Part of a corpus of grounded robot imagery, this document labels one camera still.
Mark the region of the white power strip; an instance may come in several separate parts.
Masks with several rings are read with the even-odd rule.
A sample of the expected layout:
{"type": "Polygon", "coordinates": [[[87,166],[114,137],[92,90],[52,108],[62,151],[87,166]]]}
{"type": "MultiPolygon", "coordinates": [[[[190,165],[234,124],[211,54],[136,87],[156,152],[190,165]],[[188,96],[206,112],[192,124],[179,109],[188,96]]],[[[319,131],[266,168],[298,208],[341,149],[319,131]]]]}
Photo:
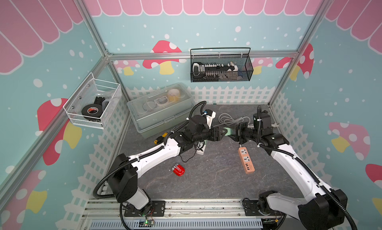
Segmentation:
{"type": "Polygon", "coordinates": [[[206,149],[206,141],[198,142],[196,145],[196,154],[204,155],[206,149]]]}

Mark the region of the green charger adapter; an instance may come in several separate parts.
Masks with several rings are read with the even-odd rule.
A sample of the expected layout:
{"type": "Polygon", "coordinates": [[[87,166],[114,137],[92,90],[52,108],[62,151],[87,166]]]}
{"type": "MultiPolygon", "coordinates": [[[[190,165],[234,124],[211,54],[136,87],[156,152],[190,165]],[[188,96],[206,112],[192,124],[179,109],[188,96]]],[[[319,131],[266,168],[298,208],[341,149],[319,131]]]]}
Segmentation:
{"type": "Polygon", "coordinates": [[[226,136],[234,134],[234,130],[233,129],[228,128],[228,127],[226,127],[225,129],[227,130],[227,133],[225,134],[226,136]]]}

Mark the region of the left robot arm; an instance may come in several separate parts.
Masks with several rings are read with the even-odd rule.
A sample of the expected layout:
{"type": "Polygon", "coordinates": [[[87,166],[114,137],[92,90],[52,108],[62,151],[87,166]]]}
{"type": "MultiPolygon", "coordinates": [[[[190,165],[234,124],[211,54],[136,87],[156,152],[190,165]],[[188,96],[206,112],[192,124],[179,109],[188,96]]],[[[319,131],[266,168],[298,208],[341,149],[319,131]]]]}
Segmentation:
{"type": "Polygon", "coordinates": [[[199,102],[179,127],[168,132],[164,140],[154,147],[127,157],[120,154],[114,160],[109,172],[95,186],[96,199],[115,198],[121,207],[132,205],[143,216],[152,209],[152,200],[138,187],[138,179],[160,163],[176,157],[197,144],[206,141],[220,141],[227,133],[221,126],[212,126],[216,113],[204,110],[206,101],[199,102]]]}

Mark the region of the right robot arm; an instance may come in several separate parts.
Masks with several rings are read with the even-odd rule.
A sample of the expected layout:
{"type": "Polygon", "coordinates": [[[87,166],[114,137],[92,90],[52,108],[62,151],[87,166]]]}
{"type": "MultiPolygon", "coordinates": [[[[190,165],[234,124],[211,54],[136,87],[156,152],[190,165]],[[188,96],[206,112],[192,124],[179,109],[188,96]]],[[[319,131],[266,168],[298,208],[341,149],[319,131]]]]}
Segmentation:
{"type": "Polygon", "coordinates": [[[258,106],[253,121],[253,128],[248,126],[248,122],[237,123],[230,138],[239,144],[249,140],[256,142],[258,148],[264,149],[282,166],[303,195],[303,198],[292,198],[277,191],[266,191],[259,195],[259,212],[263,215],[281,212],[299,220],[307,230],[329,230],[344,221],[348,221],[351,229],[357,229],[346,209],[346,194],[319,178],[298,157],[289,141],[282,134],[274,133],[268,112],[258,106]]]}

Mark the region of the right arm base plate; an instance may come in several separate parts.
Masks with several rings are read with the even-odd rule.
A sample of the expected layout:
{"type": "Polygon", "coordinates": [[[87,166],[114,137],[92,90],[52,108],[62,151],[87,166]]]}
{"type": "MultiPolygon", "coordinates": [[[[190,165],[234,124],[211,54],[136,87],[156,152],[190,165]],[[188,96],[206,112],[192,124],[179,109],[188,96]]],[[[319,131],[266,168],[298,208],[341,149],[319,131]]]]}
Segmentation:
{"type": "Polygon", "coordinates": [[[247,217],[274,217],[279,219],[284,216],[284,213],[280,211],[274,211],[270,209],[262,208],[261,204],[258,203],[257,199],[244,198],[241,201],[242,207],[244,209],[245,216],[247,217]]]}

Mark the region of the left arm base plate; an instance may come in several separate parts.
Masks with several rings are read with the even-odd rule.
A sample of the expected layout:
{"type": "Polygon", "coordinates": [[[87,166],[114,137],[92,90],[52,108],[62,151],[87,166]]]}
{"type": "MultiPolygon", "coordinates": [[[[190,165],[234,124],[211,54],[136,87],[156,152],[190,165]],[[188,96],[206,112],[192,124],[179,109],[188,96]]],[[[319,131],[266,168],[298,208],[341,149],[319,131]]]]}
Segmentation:
{"type": "Polygon", "coordinates": [[[165,201],[150,201],[140,210],[136,209],[132,204],[128,204],[123,214],[125,217],[163,217],[165,207],[165,201]]]}

